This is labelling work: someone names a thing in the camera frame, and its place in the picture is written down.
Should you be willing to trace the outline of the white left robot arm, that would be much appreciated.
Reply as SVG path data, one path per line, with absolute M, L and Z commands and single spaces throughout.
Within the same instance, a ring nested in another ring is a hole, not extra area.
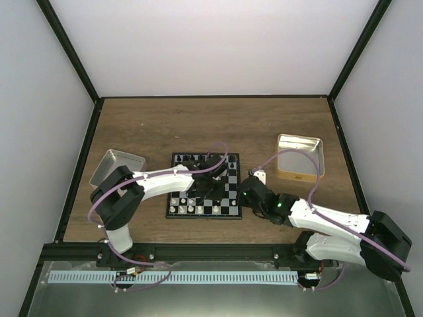
M 97 225 L 105 231 L 112 259 L 122 267 L 134 261 L 128 223 L 142 201 L 173 192 L 184 192 L 188 199 L 198 201 L 222 199 L 226 157 L 214 154 L 152 172 L 132 172 L 127 166 L 115 169 L 90 195 L 93 206 L 88 216 L 90 221 L 94 221 L 93 213 L 100 217 Z

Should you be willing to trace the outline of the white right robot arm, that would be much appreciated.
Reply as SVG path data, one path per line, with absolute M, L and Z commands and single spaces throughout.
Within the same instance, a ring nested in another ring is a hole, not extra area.
M 350 214 L 312 205 L 296 195 L 274 193 L 256 176 L 242 181 L 239 201 L 275 225 L 304 230 L 293 250 L 299 265 L 315 260 L 350 262 L 388 281 L 410 272 L 406 260 L 411 239 L 384 212 Z

